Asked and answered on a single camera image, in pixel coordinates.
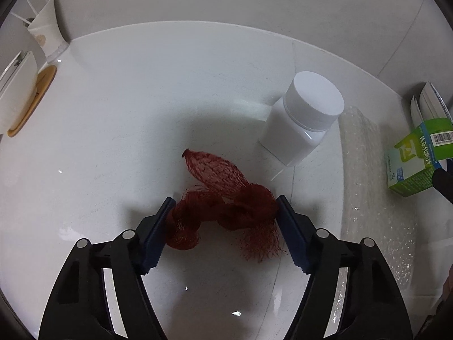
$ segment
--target white plastic bottle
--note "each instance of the white plastic bottle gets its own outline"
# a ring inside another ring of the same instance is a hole
[[[260,143],[286,166],[300,163],[344,110],[336,86],[311,71],[297,73],[273,106]]]

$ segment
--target green and white box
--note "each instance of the green and white box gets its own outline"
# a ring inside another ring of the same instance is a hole
[[[447,118],[421,123],[386,153],[388,187],[403,197],[433,186],[440,160],[453,158],[453,123]]]

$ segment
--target red mesh net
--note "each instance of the red mesh net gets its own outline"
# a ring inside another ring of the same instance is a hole
[[[251,184],[230,161],[206,152],[185,150],[187,169],[204,188],[189,190],[167,217],[167,244],[195,247],[203,221],[217,221],[226,230],[244,229],[240,246],[247,259],[281,252],[275,225],[277,202],[262,185]]]

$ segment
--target white wall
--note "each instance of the white wall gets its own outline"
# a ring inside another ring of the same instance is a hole
[[[32,2],[44,5],[44,0]],[[13,10],[23,13],[23,3]],[[228,22],[317,45],[401,95],[426,80],[446,99],[453,95],[453,31],[433,0],[59,0],[58,5],[63,30],[72,39],[138,22]],[[0,29],[2,66],[21,46],[18,42],[32,45],[14,19],[10,16]]]

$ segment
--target bubble wrap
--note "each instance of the bubble wrap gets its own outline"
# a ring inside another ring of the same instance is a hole
[[[351,107],[339,118],[344,168],[341,239],[373,238],[400,289],[409,284],[415,250],[416,212],[411,199],[390,191],[384,152],[390,129],[371,123]]]

